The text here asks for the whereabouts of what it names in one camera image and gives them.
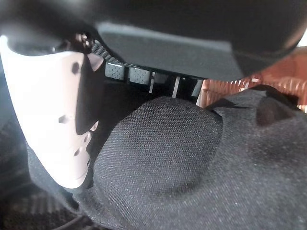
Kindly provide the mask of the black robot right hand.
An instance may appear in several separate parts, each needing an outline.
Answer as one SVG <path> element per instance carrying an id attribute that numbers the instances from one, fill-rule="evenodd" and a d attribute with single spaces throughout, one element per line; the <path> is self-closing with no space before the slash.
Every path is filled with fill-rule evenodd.
<path id="1" fill-rule="evenodd" d="M 3 0 L 0 55 L 15 114 L 51 178 L 80 193 L 88 145 L 131 92 L 187 77 L 233 81 L 290 53 L 307 28 L 304 0 Z"/>

